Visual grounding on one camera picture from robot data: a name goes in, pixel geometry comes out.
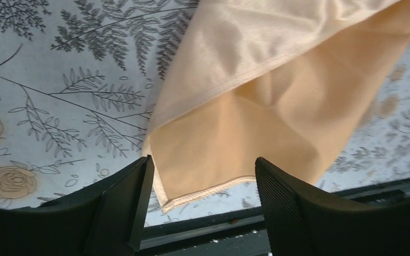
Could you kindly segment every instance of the beige fabric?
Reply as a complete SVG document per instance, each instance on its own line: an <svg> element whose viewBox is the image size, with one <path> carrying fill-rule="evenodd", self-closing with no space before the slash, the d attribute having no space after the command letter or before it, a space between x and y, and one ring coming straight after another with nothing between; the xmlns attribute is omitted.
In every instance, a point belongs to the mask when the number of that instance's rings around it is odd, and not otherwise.
<svg viewBox="0 0 410 256"><path fill-rule="evenodd" d="M163 211L245 181L263 156L315 183L410 41L410 0L203 0L144 154Z"/></svg>

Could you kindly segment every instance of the fern leaf illustration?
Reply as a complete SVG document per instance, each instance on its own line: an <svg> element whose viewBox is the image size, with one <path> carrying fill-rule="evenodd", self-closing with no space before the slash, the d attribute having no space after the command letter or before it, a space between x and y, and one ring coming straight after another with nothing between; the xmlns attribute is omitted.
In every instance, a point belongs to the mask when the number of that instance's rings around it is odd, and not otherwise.
<svg viewBox="0 0 410 256"><path fill-rule="evenodd" d="M104 28L102 34L104 35L103 41L106 44L106 49L112 55L117 66L126 70L124 61L128 52L128 43L125 38L128 37L128 34L124 30L125 26L116 23Z"/></svg>
<svg viewBox="0 0 410 256"><path fill-rule="evenodd" d="M192 18L188 10L175 10L161 17L165 23L160 25L159 40L161 44L158 45L160 49L156 54L158 75L161 79L165 78L167 69L178 49L178 45L182 40L183 35Z"/></svg>
<svg viewBox="0 0 410 256"><path fill-rule="evenodd" d="M199 5L200 0L174 0L175 3L184 6L184 7L194 7L196 8Z"/></svg>
<svg viewBox="0 0 410 256"><path fill-rule="evenodd" d="M32 28L45 33L46 25L39 10L50 15L51 12L46 9L48 6L48 0L0 1L0 31L5 33L11 29L18 36L32 41Z"/></svg>
<svg viewBox="0 0 410 256"><path fill-rule="evenodd" d="M158 32L158 29L153 25L158 25L160 22L155 17L141 17L132 20L130 23L130 35L135 39L136 45L136 57L139 65L140 72L146 76L146 62L148 60L147 55L150 52L150 48L154 45L156 38L153 34Z"/></svg>
<svg viewBox="0 0 410 256"><path fill-rule="evenodd" d="M251 203L247 202L245 198L241 199L241 206L242 206L244 209L254 208L254 205L252 205Z"/></svg>

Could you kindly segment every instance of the ribbed black plastic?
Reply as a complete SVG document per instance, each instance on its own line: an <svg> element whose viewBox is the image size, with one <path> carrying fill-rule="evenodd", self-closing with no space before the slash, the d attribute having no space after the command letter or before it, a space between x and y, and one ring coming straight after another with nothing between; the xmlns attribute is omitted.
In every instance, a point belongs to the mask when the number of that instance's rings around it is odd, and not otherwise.
<svg viewBox="0 0 410 256"><path fill-rule="evenodd" d="M274 255L316 255L297 196L264 165L256 166L258 192Z"/></svg>
<svg viewBox="0 0 410 256"><path fill-rule="evenodd" d="M274 256L410 255L410 198L367 205L318 189L263 158L255 169Z"/></svg>

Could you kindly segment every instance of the gray leaves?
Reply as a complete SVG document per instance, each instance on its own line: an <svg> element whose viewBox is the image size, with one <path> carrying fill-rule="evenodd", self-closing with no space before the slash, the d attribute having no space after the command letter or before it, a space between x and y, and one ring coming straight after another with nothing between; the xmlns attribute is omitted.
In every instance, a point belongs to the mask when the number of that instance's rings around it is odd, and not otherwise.
<svg viewBox="0 0 410 256"><path fill-rule="evenodd" d="M47 0L18 0L0 1L0 31L5 33L10 30L20 37L32 41L31 28L37 28L44 33L45 24L40 11L50 15L46 9L49 6Z"/></svg>
<svg viewBox="0 0 410 256"><path fill-rule="evenodd" d="M17 167L20 167L20 168L23 168L23 169L28 169L28 167L27 167L27 165L26 164L23 164L23 163L20 163L20 162L17 162L17 161L10 161L14 166L17 166Z"/></svg>
<svg viewBox="0 0 410 256"><path fill-rule="evenodd" d="M57 170L55 167L52 166L45 166L41 167L38 169L39 172L44 173L44 174L59 174L59 170Z"/></svg>
<svg viewBox="0 0 410 256"><path fill-rule="evenodd" d="M254 208L254 205L251 204L251 203L249 203L249 202L247 202L245 198L242 198L242 199L241 199L241 206L242 206L244 209Z"/></svg>
<svg viewBox="0 0 410 256"><path fill-rule="evenodd" d="M85 140L79 138L79 131L76 129L61 129L60 119L54 116L42 118L43 115L49 115L49 112L36 108L26 92L26 106L13 108L9 110L9 113L18 113L26 111L26 120L19 121L17 125L30 124L28 126L27 134L31 136L35 135L37 141L46 141L45 151L49 152L54 148L54 157L58 157L59 154L64 158L71 154L71 143L73 141L78 143L78 150L81 151L82 147L87 147Z"/></svg>
<svg viewBox="0 0 410 256"><path fill-rule="evenodd" d="M127 38L131 36L135 42L139 70L146 76L148 55L157 34L161 34L160 28L164 38L163 46L157 53L157 64L159 73L164 77L167 65L178 47L178 38L181 38L191 18L190 14L182 10L194 9L198 4L198 1L177 0L176 3L183 8L163 10L169 2L170 0L133 0L131 6L126 6L127 0L103 1L100 9L94 9L93 4L87 0L76 0L81 17L62 11L61 16L68 27L58 27L59 36L55 37L57 44L52 44L51 49L66 52L75 49L82 52L87 48L97 60L103 60L110 54L117 66L126 70L125 60L129 52ZM158 26L163 22L168 23L161 21L156 15L164 12L179 13L180 16L174 17L178 22L174 22L173 26ZM113 22L104 25L105 18Z"/></svg>
<svg viewBox="0 0 410 256"><path fill-rule="evenodd" d="M112 154L114 158L117 156L127 158L125 152L129 151L129 149L124 148L124 144L128 142L131 144L132 150L141 151L142 139L120 133L97 114L87 115L87 117L91 118L91 120L84 120L84 123L97 125L89 131L87 137L95 136L95 145L102 144L106 151Z"/></svg>
<svg viewBox="0 0 410 256"><path fill-rule="evenodd" d="M365 171L368 170L376 159L385 159L389 151L383 147L374 147L370 150L366 147L359 147L356 153L351 154L352 159L348 159L346 156L339 156L332 165L328 172L344 173L347 171Z"/></svg>
<svg viewBox="0 0 410 256"><path fill-rule="evenodd" d="M161 44L158 45L160 50L156 53L157 70L161 79L165 77L191 18L188 10L175 10L161 17L164 22L160 25L162 38L159 40Z"/></svg>
<svg viewBox="0 0 410 256"><path fill-rule="evenodd" d="M67 76L66 74L62 75L62 79L64 80L64 84L66 86L60 93L65 92L74 92L74 91L90 91L93 89L97 89L99 85L102 84L102 81L106 78L106 76L99 75L99 71L96 70L95 75L92 74L90 69L86 70L86 73L79 67L79 75L76 74L73 68L70 69L70 74Z"/></svg>

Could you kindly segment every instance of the satin cloth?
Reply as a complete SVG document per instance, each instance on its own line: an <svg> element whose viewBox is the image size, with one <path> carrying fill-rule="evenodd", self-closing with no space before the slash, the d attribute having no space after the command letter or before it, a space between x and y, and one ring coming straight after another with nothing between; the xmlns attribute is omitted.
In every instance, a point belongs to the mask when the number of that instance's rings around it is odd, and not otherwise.
<svg viewBox="0 0 410 256"><path fill-rule="evenodd" d="M203 0L143 154L164 212L255 181L259 156L310 184L410 42L410 0Z"/></svg>

